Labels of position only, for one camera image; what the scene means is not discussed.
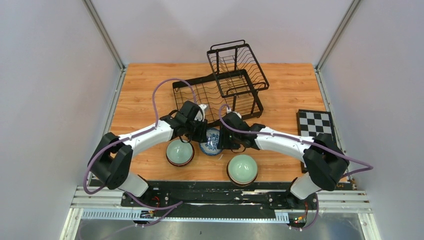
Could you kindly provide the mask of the black wire dish rack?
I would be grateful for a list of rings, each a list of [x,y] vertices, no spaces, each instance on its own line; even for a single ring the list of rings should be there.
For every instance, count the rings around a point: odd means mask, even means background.
[[[264,111],[259,92],[270,85],[250,45],[244,39],[214,44],[206,55],[210,74],[188,79],[188,85],[173,82],[177,109],[195,92],[197,102],[208,106],[205,118],[210,127],[219,125],[223,104],[241,114],[243,120],[259,118]]]

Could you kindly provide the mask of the blue floral bowl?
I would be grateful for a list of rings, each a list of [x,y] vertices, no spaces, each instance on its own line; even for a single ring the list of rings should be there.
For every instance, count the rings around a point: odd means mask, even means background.
[[[209,128],[206,131],[206,142],[199,143],[199,149],[207,156],[219,155],[223,150],[218,148],[220,131],[216,128]]]

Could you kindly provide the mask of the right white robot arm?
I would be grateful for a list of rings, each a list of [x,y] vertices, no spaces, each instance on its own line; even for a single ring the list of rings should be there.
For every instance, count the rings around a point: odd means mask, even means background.
[[[304,137],[276,131],[263,124],[248,125],[231,111],[220,118],[229,133],[228,140],[244,148],[273,151],[293,157],[306,165],[307,173],[292,181],[286,191],[286,204],[298,209],[310,195],[333,191],[350,164],[329,134]]]

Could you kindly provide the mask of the celadon bowl brown rim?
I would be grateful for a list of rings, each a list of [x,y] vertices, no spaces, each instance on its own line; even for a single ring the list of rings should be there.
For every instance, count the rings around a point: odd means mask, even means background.
[[[258,176],[258,165],[249,155],[234,156],[227,164],[227,175],[231,182],[240,187],[252,184]]]

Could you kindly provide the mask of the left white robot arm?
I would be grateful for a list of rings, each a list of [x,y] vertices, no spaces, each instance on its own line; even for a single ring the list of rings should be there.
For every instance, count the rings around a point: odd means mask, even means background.
[[[97,145],[87,165],[87,171],[97,177],[103,187],[120,189],[134,196],[140,206],[149,206],[153,193],[141,176],[130,171],[132,159],[141,152],[180,137],[205,142],[207,104],[186,101],[179,110],[158,118],[157,122],[137,131],[115,135],[106,133]]]

